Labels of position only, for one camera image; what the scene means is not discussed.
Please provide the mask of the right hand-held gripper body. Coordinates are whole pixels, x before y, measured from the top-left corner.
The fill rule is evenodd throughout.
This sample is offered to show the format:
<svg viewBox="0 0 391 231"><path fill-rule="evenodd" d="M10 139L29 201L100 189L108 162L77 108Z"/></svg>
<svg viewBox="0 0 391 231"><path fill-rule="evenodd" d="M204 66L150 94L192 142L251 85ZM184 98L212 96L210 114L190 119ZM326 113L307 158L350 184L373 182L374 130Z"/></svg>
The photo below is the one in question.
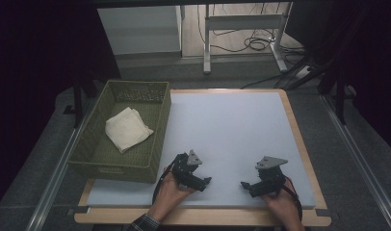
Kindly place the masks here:
<svg viewBox="0 0 391 231"><path fill-rule="evenodd" d="M258 177L261 179L260 182L253 184L255 189L259 190L261 195L277 193L286 181L280 167L287 163L288 161L284 159L264 156L255 167L258 170Z"/></svg>

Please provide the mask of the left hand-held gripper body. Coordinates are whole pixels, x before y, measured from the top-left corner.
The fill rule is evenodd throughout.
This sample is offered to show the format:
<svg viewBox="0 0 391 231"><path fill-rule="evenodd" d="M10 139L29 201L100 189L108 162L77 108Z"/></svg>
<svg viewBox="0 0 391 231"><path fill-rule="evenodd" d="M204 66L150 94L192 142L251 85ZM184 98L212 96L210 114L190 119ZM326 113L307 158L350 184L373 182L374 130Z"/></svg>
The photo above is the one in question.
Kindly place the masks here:
<svg viewBox="0 0 391 231"><path fill-rule="evenodd" d="M179 184L196 190L202 184L202 179L194 176L194 171L202 164L195 152L178 154L173 161L171 173Z"/></svg>

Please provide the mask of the green woven basket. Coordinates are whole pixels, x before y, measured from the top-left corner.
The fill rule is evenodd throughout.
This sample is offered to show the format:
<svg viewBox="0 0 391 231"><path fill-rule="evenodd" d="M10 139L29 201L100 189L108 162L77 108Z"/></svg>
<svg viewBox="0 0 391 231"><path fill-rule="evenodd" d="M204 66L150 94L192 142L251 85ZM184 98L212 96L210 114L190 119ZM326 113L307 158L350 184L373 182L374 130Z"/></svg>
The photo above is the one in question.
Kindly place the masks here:
<svg viewBox="0 0 391 231"><path fill-rule="evenodd" d="M108 81L82 127L68 164L88 178L155 183L170 104L167 82ZM105 122L126 108L137 110L153 134L121 153L105 134Z"/></svg>

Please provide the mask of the cream cloth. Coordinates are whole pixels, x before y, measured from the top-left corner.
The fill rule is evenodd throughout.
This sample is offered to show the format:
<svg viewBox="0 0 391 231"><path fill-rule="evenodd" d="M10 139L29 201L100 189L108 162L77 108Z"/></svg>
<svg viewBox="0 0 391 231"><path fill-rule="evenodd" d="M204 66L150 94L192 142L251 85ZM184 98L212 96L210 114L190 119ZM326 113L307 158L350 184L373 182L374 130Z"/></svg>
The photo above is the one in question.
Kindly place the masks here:
<svg viewBox="0 0 391 231"><path fill-rule="evenodd" d="M129 148L146 140L153 131L144 124L137 110L127 107L106 121L105 133L123 154Z"/></svg>

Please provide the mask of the person's right hand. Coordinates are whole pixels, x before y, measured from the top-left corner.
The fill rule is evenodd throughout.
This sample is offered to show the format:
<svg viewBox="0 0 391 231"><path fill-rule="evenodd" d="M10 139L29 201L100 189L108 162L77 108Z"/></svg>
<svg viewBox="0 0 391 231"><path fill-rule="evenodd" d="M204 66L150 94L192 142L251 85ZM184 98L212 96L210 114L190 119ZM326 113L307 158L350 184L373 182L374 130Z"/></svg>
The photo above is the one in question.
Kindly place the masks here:
<svg viewBox="0 0 391 231"><path fill-rule="evenodd" d="M284 224L288 220L300 220L299 210L293 197L285 190L281 190L277 196L263 195L268 209Z"/></svg>

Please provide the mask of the person's left hand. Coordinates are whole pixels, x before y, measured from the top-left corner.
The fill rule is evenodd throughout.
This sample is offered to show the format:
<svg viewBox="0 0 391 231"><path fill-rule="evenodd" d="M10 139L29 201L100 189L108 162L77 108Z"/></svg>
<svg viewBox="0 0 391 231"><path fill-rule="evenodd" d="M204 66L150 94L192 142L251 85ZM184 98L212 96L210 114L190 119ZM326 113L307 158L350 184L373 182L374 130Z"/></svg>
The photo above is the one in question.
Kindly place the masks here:
<svg viewBox="0 0 391 231"><path fill-rule="evenodd" d="M194 192L195 190L192 188L181 189L174 176L169 172L162 181L156 199L146 214L161 222L171 211Z"/></svg>

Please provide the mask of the wooden table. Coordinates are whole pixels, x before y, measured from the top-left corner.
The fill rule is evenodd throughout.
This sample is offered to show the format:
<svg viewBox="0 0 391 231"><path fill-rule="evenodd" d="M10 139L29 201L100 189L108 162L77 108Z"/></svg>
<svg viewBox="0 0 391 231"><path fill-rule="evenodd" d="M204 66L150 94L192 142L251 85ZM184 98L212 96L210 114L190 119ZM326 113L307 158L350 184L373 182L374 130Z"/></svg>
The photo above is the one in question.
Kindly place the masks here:
<svg viewBox="0 0 391 231"><path fill-rule="evenodd" d="M302 222L306 226L327 227L331 223L329 217L317 217L315 209L327 209L322 191L320 189L316 174L313 170L305 144L300 134L288 96L283 90L173 90L171 94L177 93L235 93L235 92L279 92L284 104L286 113L290 116L289 121L296 136L300 156L303 161L309 182L311 184L316 205L313 208L304 208ZM202 207L187 208L179 207L168 215L165 220L167 225L172 226L275 226L276 219L266 210L262 201L258 207Z"/></svg>

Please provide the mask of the white foam mat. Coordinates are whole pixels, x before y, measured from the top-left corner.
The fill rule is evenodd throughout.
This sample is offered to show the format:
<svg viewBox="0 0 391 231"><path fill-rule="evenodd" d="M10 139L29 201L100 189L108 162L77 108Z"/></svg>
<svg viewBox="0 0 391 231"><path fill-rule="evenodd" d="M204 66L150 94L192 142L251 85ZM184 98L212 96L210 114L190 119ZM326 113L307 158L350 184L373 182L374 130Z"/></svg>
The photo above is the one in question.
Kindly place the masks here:
<svg viewBox="0 0 391 231"><path fill-rule="evenodd" d="M202 164L195 171L211 182L182 207L245 207L260 205L242 187L259 181L256 164L265 156L287 161L290 177L304 208L316 205L298 142L279 92L173 93L160 167L191 150Z"/></svg>

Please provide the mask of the black metal stand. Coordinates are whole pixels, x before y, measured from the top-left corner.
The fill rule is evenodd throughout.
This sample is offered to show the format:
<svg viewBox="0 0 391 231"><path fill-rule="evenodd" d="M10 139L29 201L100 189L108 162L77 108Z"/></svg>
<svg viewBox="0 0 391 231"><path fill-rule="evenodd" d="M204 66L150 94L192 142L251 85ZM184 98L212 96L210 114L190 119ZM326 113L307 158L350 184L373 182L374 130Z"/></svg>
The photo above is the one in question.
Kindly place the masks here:
<svg viewBox="0 0 391 231"><path fill-rule="evenodd" d="M98 90L90 76L76 76L72 89L73 105L65 107L64 115L75 115L74 127L77 128L83 118L82 93L88 98L94 98L97 96Z"/></svg>
<svg viewBox="0 0 391 231"><path fill-rule="evenodd" d="M317 87L318 93L330 94L335 90L334 109L338 120L345 125L344 117L345 100L353 99L353 95L346 95L347 77L344 68L339 64L328 64L325 66L325 76Z"/></svg>

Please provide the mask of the white power strip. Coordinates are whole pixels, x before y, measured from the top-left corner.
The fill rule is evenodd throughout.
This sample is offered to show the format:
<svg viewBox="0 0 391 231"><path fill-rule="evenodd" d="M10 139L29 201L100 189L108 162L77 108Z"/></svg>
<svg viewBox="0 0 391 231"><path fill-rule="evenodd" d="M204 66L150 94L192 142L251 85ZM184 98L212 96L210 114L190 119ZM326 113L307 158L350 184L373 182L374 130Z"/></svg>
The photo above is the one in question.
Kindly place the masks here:
<svg viewBox="0 0 391 231"><path fill-rule="evenodd" d="M306 75L308 75L312 70L313 70L313 67L312 67L312 66L306 65L305 67L303 67L303 68L296 74L296 78L297 78L297 79L301 79L301 78L305 77Z"/></svg>

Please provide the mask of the white cabinet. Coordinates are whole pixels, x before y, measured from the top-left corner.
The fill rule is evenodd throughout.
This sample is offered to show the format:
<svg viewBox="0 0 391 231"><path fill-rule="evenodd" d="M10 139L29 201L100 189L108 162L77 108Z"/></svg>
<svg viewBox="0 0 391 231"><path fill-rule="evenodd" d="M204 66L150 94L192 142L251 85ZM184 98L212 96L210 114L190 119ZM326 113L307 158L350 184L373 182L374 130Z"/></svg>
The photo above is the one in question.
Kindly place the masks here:
<svg viewBox="0 0 391 231"><path fill-rule="evenodd" d="M179 6L97 11L115 55L181 51Z"/></svg>

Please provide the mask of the dark curtain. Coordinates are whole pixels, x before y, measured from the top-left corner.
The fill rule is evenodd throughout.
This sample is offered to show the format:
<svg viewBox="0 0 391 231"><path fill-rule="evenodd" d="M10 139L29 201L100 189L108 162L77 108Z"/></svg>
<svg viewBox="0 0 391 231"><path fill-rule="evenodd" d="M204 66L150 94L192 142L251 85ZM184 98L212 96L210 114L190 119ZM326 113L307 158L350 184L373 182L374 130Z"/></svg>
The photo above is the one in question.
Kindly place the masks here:
<svg viewBox="0 0 391 231"><path fill-rule="evenodd" d="M96 7L0 0L0 202L54 111L57 95L119 75Z"/></svg>
<svg viewBox="0 0 391 231"><path fill-rule="evenodd" d="M294 0L286 34L318 65L318 86L353 87L353 105L391 147L391 0Z"/></svg>

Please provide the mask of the metal floor rail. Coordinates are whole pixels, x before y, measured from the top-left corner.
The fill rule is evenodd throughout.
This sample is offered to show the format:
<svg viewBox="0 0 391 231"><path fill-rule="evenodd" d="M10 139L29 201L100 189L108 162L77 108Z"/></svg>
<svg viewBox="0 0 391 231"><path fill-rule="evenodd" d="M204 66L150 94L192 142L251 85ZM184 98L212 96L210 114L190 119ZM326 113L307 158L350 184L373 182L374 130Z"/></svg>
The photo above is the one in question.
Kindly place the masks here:
<svg viewBox="0 0 391 231"><path fill-rule="evenodd" d="M55 110L48 121L33 156L30 167L36 174L41 192L25 231L90 231L88 224L75 221L67 210L77 207L87 179L68 167L67 159L80 128L74 127L75 115L64 115L67 105L73 105L70 94L56 98Z"/></svg>
<svg viewBox="0 0 391 231"><path fill-rule="evenodd" d="M343 140L343 143L345 144L350 155L352 156L360 175L362 176L364 182L367 185L367 188L369 189L384 219L386 220L391 229L391 198L389 197L388 192L376 178L370 165L364 158L363 153L360 151L357 143L353 139L348 127L336 115L335 106L333 105L333 103L324 95L321 95L320 99L325 105L327 113L331 118L331 121L336 127L337 132L339 133L341 139Z"/></svg>

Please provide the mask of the white metal desk frame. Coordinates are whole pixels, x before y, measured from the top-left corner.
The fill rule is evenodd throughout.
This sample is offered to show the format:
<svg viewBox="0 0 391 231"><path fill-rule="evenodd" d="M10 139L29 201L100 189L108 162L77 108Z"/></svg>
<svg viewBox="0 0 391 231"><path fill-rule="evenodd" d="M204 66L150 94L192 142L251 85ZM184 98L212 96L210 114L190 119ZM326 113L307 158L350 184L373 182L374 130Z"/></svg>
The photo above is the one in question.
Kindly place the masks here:
<svg viewBox="0 0 391 231"><path fill-rule="evenodd" d="M204 19L204 53L203 53L203 72L211 72L211 53L210 53L210 32L213 30L254 30L254 29L274 29L276 34L270 41L270 48L279 71L287 71L286 63L280 54L280 42L289 18L289 12L293 6L288 2L282 13L260 14L260 15L230 15L230 16L210 16L209 6L205 6Z"/></svg>

